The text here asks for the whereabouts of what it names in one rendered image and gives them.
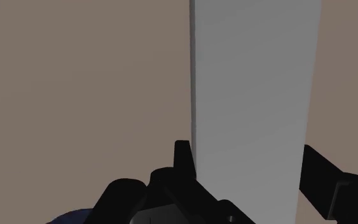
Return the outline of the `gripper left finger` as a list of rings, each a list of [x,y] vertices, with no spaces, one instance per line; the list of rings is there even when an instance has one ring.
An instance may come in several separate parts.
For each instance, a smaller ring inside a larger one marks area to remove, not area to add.
[[[255,224],[229,200],[217,200],[197,180],[189,141],[174,145],[174,164],[154,170],[149,184],[111,182],[84,224]]]

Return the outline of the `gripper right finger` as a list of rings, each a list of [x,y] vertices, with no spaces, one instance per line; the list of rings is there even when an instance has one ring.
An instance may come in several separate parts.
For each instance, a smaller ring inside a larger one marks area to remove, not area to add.
[[[307,144],[299,190],[325,220],[358,224],[358,174],[343,172]]]

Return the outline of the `white rectangular block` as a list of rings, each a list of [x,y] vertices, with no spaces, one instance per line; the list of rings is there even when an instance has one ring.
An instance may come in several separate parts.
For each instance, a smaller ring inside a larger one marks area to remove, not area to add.
[[[295,224],[321,0],[190,0],[199,182],[256,224]]]

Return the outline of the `blue round object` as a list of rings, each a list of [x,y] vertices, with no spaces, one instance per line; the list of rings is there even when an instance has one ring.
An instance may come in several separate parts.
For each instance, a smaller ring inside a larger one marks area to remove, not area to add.
[[[61,214],[46,224],[84,224],[92,209],[78,209]]]

